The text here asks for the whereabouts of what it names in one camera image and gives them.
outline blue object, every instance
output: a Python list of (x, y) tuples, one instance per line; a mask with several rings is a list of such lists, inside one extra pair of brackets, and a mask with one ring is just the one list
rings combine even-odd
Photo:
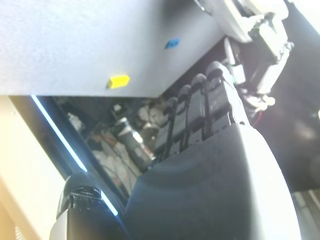
[(168, 41), (168, 43), (165, 45), (165, 48), (166, 49), (172, 49), (172, 48), (175, 48), (180, 42), (180, 39), (179, 38), (174, 38), (174, 39), (171, 39), (170, 41)]

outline yellow object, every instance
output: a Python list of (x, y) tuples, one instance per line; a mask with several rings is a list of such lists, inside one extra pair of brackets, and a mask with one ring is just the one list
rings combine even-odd
[(124, 87), (129, 83), (129, 80), (130, 80), (130, 77), (128, 75), (113, 76), (110, 78), (108, 87), (110, 89)]

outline red wire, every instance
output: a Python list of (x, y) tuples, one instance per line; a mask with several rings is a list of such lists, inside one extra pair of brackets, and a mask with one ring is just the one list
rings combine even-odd
[(262, 114), (263, 114), (263, 112), (260, 111), (260, 112), (259, 112), (259, 116), (256, 118), (256, 120), (254, 121), (254, 123), (252, 124), (252, 126), (257, 125), (257, 124), (260, 122), (260, 120), (261, 120), (261, 118), (262, 118)]

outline blue block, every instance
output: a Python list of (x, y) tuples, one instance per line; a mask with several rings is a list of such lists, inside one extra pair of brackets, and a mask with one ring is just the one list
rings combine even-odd
[(175, 48), (180, 42), (180, 39), (179, 38), (174, 38), (174, 39), (171, 39), (170, 41), (168, 41), (168, 43), (165, 45), (165, 48), (166, 49), (172, 49), (172, 48)]

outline light strip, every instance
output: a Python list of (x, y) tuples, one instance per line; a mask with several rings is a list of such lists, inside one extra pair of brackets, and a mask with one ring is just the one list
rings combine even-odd
[(54, 123), (54, 121), (51, 119), (50, 115), (47, 113), (46, 109), (44, 108), (44, 106), (41, 104), (41, 102), (39, 101), (39, 99), (37, 98), (36, 95), (32, 94), (31, 98), (33, 99), (34, 103), (38, 106), (39, 110), (41, 111), (41, 113), (43, 114), (43, 116), (45, 117), (45, 119), (48, 121), (48, 123), (50, 124), (50, 126), (52, 127), (53, 131), (55, 132), (55, 134), (59, 137), (59, 139), (61, 140), (61, 142), (63, 143), (63, 145), (65, 146), (65, 148), (68, 150), (68, 152), (70, 153), (70, 155), (73, 157), (74, 161), (76, 162), (76, 164), (85, 172), (87, 172), (87, 168), (85, 167), (85, 165), (82, 163), (82, 161), (80, 160), (80, 158), (78, 157), (78, 155), (75, 153), (75, 151), (72, 149), (72, 147), (70, 146), (70, 144), (67, 142), (67, 140), (65, 139), (65, 137), (63, 136), (63, 134), (60, 132), (59, 128), (57, 127), (57, 125)]
[(101, 191), (101, 198), (105, 202), (105, 204), (108, 206), (110, 211), (113, 213), (113, 215), (117, 216), (118, 211), (115, 209), (115, 207), (112, 205), (112, 203), (110, 202), (110, 200), (107, 198), (107, 196), (103, 191)]

